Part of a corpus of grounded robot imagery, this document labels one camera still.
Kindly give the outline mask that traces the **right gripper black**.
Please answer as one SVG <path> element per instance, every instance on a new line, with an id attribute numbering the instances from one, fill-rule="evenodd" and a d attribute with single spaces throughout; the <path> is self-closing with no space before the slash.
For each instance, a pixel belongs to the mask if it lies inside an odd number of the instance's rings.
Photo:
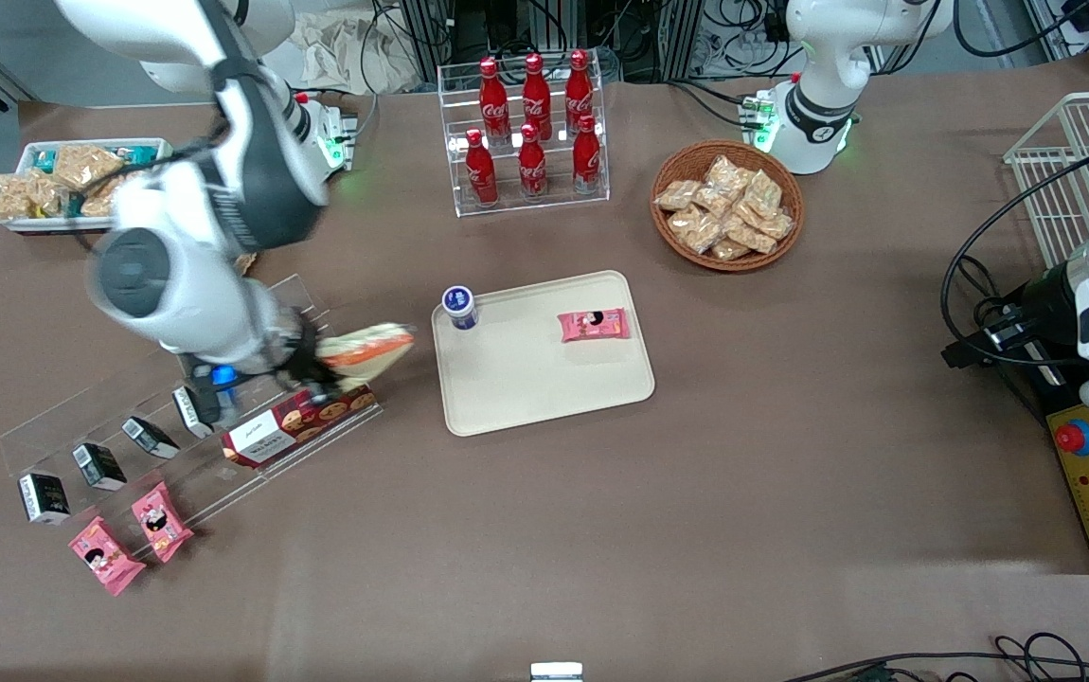
<path id="1" fill-rule="evenodd" d="M 323 404 L 323 397 L 340 397 L 345 389 L 341 377 L 323 368 L 318 360 L 318 346 L 323 341 L 323 332 L 313 322 L 296 322 L 296 328 L 264 327 L 258 334 L 260 357 L 267 364 L 268 374 L 281 383 L 298 385 L 310 392 L 314 404 Z"/>

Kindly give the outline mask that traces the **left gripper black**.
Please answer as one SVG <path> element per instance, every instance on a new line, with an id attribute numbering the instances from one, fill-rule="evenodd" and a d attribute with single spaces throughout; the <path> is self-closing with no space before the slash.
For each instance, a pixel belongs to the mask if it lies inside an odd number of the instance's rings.
<path id="1" fill-rule="evenodd" d="M 1003 363 L 1038 363 L 1041 366 L 1078 366 L 1076 295 L 1068 264 L 1047 269 L 1005 296 L 984 299 L 984 314 L 996 314 L 995 322 L 982 324 L 941 351 L 950 368 L 994 367 Z"/>

